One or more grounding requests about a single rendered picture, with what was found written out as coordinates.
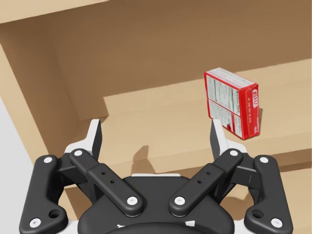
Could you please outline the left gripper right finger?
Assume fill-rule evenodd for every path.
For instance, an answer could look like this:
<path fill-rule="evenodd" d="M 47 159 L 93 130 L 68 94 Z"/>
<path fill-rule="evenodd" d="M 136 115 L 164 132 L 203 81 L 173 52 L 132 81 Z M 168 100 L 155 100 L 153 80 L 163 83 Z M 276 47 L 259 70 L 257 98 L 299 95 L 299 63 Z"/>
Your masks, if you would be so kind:
<path fill-rule="evenodd" d="M 247 149 L 225 137 L 218 119 L 212 120 L 210 144 L 214 161 L 206 164 L 169 200 L 169 211 L 188 215 L 210 195 L 220 203 L 235 185 L 248 188 L 253 206 L 246 210 L 244 226 L 252 233 L 291 233 L 293 222 L 280 170 L 272 156 L 252 158 Z"/>

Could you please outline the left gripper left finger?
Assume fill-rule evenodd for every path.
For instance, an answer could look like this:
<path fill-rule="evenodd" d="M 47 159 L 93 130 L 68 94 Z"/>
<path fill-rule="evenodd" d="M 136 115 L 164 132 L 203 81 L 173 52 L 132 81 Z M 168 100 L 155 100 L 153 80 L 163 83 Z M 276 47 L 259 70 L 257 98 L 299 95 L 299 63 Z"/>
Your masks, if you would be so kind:
<path fill-rule="evenodd" d="M 69 219 L 59 199 L 64 187 L 76 184 L 91 202 L 103 195 L 121 213 L 136 217 L 144 200 L 106 164 L 99 163 L 102 131 L 99 119 L 90 122 L 85 139 L 68 145 L 61 158 L 45 155 L 36 159 L 23 207 L 19 232 L 60 233 Z"/>

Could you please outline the pale wooden shelf unit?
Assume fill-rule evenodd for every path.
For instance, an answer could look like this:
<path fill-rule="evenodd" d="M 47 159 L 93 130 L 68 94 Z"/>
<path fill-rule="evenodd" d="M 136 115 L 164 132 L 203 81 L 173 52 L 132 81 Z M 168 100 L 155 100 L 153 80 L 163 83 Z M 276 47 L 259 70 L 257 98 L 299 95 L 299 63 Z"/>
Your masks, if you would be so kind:
<path fill-rule="evenodd" d="M 275 156 L 297 226 L 311 218 L 312 0 L 0 0 L 0 97 L 34 162 L 92 118 L 119 174 L 212 159 L 203 74 L 259 84 L 252 156 Z"/>

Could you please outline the red and white carton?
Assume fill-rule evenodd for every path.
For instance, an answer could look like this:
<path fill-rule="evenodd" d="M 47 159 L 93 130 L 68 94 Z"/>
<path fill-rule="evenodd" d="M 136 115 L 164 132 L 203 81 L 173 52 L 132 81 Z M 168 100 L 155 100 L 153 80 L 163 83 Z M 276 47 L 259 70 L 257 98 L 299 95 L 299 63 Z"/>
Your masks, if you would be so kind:
<path fill-rule="evenodd" d="M 221 67 L 206 71 L 208 115 L 242 140 L 260 134 L 258 84 Z"/>

